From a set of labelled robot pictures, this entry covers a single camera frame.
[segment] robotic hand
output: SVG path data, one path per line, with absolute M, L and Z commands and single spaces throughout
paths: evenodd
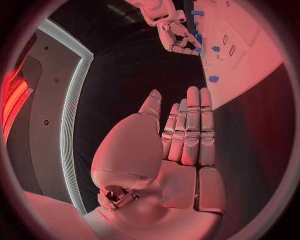
M 100 206 L 86 220 L 101 239 L 210 239 L 221 223 L 226 194 L 214 167 L 209 90 L 187 90 L 172 106 L 162 138 L 161 100 L 153 90 L 95 153 L 91 177 Z
M 201 43 L 183 26 L 187 19 L 183 10 L 176 10 L 172 0 L 125 0 L 139 8 L 145 21 L 152 27 L 157 27 L 163 47 L 180 54 L 199 56 Z M 191 42 L 195 48 L 187 48 Z

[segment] led light strip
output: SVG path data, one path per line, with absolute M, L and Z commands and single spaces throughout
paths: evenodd
M 94 55 L 78 40 L 48 19 L 46 19 L 38 29 L 81 57 L 70 81 L 63 105 L 60 127 L 60 157 L 68 194 L 73 205 L 85 215 L 87 211 L 80 195 L 75 173 L 73 133 L 77 104 Z

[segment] white robotic hand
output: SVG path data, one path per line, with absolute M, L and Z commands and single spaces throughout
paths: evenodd
M 161 100 L 153 90 L 96 151 L 91 177 L 100 206 L 86 220 L 101 239 L 210 239 L 222 221 L 226 194 L 214 167 L 208 89 L 188 89 L 187 99 L 173 105 L 162 138 Z
M 172 0 L 126 0 L 140 9 L 145 21 L 152 27 L 157 27 L 163 47 L 180 54 L 199 56 L 201 43 L 183 26 L 187 19 L 183 10 L 176 10 Z M 187 43 L 194 49 L 187 48 Z

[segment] blue component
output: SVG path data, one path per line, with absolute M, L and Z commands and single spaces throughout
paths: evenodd
M 218 76 L 210 76 L 208 80 L 212 83 L 216 83 L 219 80 Z
M 197 51 L 198 53 L 201 53 L 201 48 L 200 47 L 195 47 L 194 50 Z
M 195 10 L 192 10 L 191 14 L 192 15 L 204 16 L 204 11 L 195 11 Z
M 193 31 L 191 32 L 191 34 L 193 34 L 194 36 L 197 36 L 198 31 L 197 31 L 197 30 L 193 30 Z
M 220 47 L 219 46 L 213 46 L 211 49 L 215 52 L 220 52 Z
M 198 40 L 198 42 L 202 44 L 202 36 L 201 36 L 201 34 L 197 34 L 195 37 Z

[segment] white light strip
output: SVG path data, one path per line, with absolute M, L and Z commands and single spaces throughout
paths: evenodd
M 60 127 L 60 157 L 68 194 L 73 205 L 81 214 L 85 215 L 87 211 L 80 195 L 74 166 L 73 133 L 77 104 L 94 55 L 77 39 L 48 19 L 38 29 L 81 57 L 68 86 L 63 105 Z

